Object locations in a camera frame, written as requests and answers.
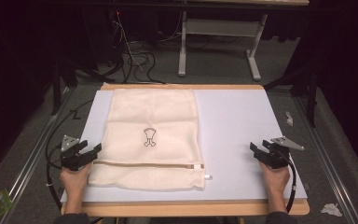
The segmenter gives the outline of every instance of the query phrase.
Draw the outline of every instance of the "mesh laundry bag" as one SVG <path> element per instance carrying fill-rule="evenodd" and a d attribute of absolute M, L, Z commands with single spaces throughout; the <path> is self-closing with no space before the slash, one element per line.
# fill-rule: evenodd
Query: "mesh laundry bag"
<path fill-rule="evenodd" d="M 124 189 L 203 189 L 192 90 L 117 89 L 89 184 Z"/>

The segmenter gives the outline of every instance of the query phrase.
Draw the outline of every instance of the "wrist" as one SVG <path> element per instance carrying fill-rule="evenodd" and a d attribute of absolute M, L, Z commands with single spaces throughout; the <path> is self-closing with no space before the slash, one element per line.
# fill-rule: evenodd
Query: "wrist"
<path fill-rule="evenodd" d="M 283 194 L 279 191 L 269 191 L 268 192 L 268 209 L 269 212 L 284 212 L 286 211 L 286 206 L 284 204 Z"/>
<path fill-rule="evenodd" d="M 65 214 L 81 213 L 82 208 L 82 195 L 68 195 L 65 206 Z"/>

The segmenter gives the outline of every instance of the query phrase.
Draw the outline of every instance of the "metal rail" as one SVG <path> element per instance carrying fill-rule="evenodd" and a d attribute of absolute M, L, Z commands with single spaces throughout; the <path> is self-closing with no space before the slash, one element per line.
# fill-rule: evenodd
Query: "metal rail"
<path fill-rule="evenodd" d="M 301 101 L 300 98 L 294 97 L 293 101 L 300 112 L 300 115 L 304 122 L 307 124 L 307 127 L 310 131 L 310 135 L 313 138 L 313 142 L 316 145 L 317 153 L 319 159 L 322 162 L 322 167 L 324 168 L 324 172 L 326 173 L 327 179 L 330 182 L 330 185 L 336 194 L 339 206 L 342 208 L 342 212 L 344 213 L 345 218 L 347 219 L 348 223 L 350 224 L 358 224 L 358 214 L 356 209 L 351 202 L 351 197 L 345 187 L 344 183 L 339 178 L 336 168 L 334 167 L 333 163 L 330 160 L 330 157 L 327 154 L 327 151 L 322 143 L 322 140 L 316 131 L 315 128 L 312 128 L 310 123 L 308 122 L 307 118 L 307 109 L 304 106 L 304 103 Z"/>
<path fill-rule="evenodd" d="M 29 180 L 31 179 L 32 174 L 34 173 L 34 169 L 36 168 L 37 164 L 40 161 L 41 156 L 43 155 L 46 142 L 48 137 L 50 136 L 51 132 L 54 130 L 57 119 L 62 112 L 64 106 L 68 103 L 70 96 L 72 95 L 73 90 L 66 88 L 62 93 L 62 106 L 59 108 L 58 112 L 51 116 L 48 124 L 46 125 L 45 129 L 39 136 L 33 151 L 31 152 L 30 157 L 28 158 L 27 162 L 23 166 L 21 173 L 19 174 L 16 182 L 14 183 L 13 187 L 11 188 L 9 195 L 12 199 L 13 205 L 12 207 L 2 216 L 0 217 L 0 224 L 9 223 L 10 217 L 16 208 L 17 203 L 19 202 L 21 195 L 25 191 Z"/>

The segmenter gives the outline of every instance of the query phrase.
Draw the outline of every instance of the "white paper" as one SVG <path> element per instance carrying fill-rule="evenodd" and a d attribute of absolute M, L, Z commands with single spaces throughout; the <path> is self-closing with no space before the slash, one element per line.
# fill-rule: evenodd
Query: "white paper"
<path fill-rule="evenodd" d="M 199 146 L 205 161 L 204 190 L 153 192 L 116 187 L 88 187 L 84 202 L 227 201 L 267 199 L 262 171 L 250 142 L 262 148 L 262 141 L 282 136 L 263 90 L 194 90 L 199 110 Z M 103 139 L 113 91 L 98 91 L 81 137 L 90 150 Z M 292 178 L 284 197 L 289 198 Z M 307 194 L 297 175 L 296 198 Z"/>

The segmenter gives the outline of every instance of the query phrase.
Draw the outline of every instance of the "hand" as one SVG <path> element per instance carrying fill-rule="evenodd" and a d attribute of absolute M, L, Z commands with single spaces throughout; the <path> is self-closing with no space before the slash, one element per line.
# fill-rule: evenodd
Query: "hand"
<path fill-rule="evenodd" d="M 289 168 L 271 169 L 260 162 L 263 170 L 264 184 L 268 194 L 268 208 L 271 212 L 287 212 L 284 205 L 283 191 L 290 178 Z"/>
<path fill-rule="evenodd" d="M 61 182 L 65 187 L 68 199 L 65 207 L 65 214 L 81 213 L 84 190 L 87 186 L 87 176 L 91 163 L 85 165 L 79 171 L 71 171 L 68 168 L 61 170 Z"/>

